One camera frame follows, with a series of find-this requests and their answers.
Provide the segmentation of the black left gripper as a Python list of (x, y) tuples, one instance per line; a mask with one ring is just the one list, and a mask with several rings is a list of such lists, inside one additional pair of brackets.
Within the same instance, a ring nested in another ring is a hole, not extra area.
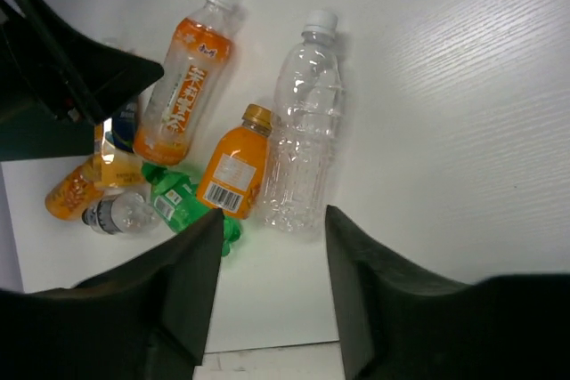
[(88, 155), (94, 127), (164, 76), (94, 41), (45, 0), (1, 2), (1, 159)]

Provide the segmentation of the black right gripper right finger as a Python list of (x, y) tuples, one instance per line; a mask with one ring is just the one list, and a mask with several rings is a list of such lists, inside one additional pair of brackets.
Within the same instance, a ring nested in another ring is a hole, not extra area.
[(461, 283), (382, 245), (336, 206), (325, 235), (346, 378), (568, 378), (567, 275)]

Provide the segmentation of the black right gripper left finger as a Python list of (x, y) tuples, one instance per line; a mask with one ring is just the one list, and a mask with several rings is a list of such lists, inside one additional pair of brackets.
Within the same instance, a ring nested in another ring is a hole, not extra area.
[(1, 294), (4, 379), (190, 379), (202, 363), (224, 217), (71, 288)]

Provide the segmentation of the yellow blue label bottle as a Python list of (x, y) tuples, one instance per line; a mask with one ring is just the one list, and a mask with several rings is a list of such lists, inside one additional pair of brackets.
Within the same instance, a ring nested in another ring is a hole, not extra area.
[(133, 150), (139, 105), (139, 97), (133, 97), (94, 128), (94, 185), (100, 190), (144, 183), (142, 161)]

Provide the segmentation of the orange label tea bottle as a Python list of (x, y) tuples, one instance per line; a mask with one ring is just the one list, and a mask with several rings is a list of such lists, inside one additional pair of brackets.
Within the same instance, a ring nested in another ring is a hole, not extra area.
[(134, 138), (145, 162), (176, 166), (187, 156), (201, 111), (232, 55), (233, 0), (205, 0), (177, 25)]

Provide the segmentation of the small orange juice bottle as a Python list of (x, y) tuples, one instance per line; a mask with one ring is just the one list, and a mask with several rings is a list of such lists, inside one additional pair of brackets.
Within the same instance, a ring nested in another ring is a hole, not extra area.
[(248, 218), (264, 179), (271, 131), (271, 111), (248, 105), (241, 125), (217, 144), (196, 190), (197, 200), (233, 218)]

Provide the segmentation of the large clear plastic bottle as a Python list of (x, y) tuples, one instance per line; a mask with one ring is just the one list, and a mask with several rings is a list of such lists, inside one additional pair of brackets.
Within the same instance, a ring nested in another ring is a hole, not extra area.
[(276, 82), (259, 213), (279, 230), (312, 232), (324, 217), (346, 99), (335, 52), (337, 25), (333, 12), (310, 12)]

